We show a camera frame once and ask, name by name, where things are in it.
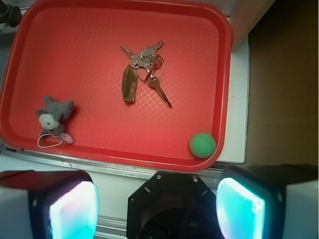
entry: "gray stuffed mouse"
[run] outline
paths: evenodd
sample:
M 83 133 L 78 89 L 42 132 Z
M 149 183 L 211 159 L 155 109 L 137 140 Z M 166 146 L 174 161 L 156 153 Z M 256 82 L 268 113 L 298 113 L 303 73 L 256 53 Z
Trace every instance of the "gray stuffed mouse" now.
M 51 96 L 46 96 L 43 99 L 45 110 L 37 110 L 35 113 L 39 116 L 39 122 L 43 127 L 41 135 L 51 134 L 61 138 L 66 143 L 72 143 L 73 138 L 64 133 L 65 126 L 62 123 L 67 120 L 74 109 L 74 102 L 67 100 L 64 103 L 57 102 Z

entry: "brown cardboard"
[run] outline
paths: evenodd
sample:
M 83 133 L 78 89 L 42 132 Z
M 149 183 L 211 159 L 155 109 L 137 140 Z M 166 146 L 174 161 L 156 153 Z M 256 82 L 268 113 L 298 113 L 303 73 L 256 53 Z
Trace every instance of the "brown cardboard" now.
M 318 1 L 276 0 L 249 44 L 245 163 L 318 165 Z

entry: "screw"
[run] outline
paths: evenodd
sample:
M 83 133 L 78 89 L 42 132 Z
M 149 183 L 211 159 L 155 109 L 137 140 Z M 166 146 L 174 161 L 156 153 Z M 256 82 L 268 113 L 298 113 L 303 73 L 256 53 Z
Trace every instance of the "screw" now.
M 193 181 L 194 181 L 194 183 L 197 183 L 198 182 L 198 177 L 197 176 L 193 176 Z

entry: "textured tray surface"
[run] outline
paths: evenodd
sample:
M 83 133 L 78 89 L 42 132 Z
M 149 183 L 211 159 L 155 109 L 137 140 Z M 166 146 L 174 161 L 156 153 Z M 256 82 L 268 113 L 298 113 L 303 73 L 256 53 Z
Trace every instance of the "textured tray surface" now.
M 122 76 L 130 59 L 120 45 L 139 54 L 159 40 L 164 43 L 158 52 L 164 59 L 160 85 L 173 108 L 140 80 L 135 103 L 124 103 Z M 43 109 L 43 97 L 51 95 L 75 102 L 66 122 L 75 140 L 68 150 L 194 159 L 189 139 L 198 132 L 212 133 L 214 127 L 219 40 L 215 24 L 198 16 L 44 9 L 30 24 L 16 73 L 8 118 L 12 135 L 37 140 L 41 127 L 35 111 Z

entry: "teal light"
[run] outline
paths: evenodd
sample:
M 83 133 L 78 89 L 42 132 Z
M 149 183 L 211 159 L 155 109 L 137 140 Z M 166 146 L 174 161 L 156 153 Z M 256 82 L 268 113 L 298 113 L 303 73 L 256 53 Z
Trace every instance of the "teal light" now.
M 232 178 L 217 187 L 217 218 L 226 239 L 261 239 L 265 200 Z
M 92 239 L 99 213 L 96 186 L 81 182 L 50 206 L 53 239 Z

